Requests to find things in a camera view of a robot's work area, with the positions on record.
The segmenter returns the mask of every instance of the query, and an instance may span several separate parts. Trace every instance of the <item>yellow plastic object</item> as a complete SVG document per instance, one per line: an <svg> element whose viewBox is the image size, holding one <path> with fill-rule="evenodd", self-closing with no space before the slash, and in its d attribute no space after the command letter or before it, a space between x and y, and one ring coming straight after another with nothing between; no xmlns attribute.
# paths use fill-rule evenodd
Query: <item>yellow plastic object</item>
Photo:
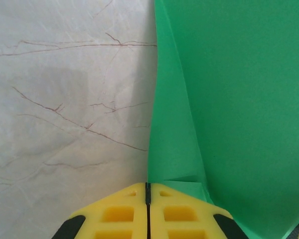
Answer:
<svg viewBox="0 0 299 239"><path fill-rule="evenodd" d="M213 215L226 210L162 184L151 184L152 239L227 239Z"/></svg>
<svg viewBox="0 0 299 239"><path fill-rule="evenodd" d="M145 184L138 183L71 215L85 216L75 239L146 239Z"/></svg>

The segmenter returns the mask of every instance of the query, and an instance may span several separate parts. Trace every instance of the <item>green paper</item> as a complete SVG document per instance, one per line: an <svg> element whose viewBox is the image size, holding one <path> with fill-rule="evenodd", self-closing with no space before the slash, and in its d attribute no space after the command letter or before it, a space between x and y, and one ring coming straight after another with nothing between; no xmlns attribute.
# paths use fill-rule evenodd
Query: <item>green paper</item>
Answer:
<svg viewBox="0 0 299 239"><path fill-rule="evenodd" d="M299 1L156 0L155 15L149 182L283 238L299 222Z"/></svg>

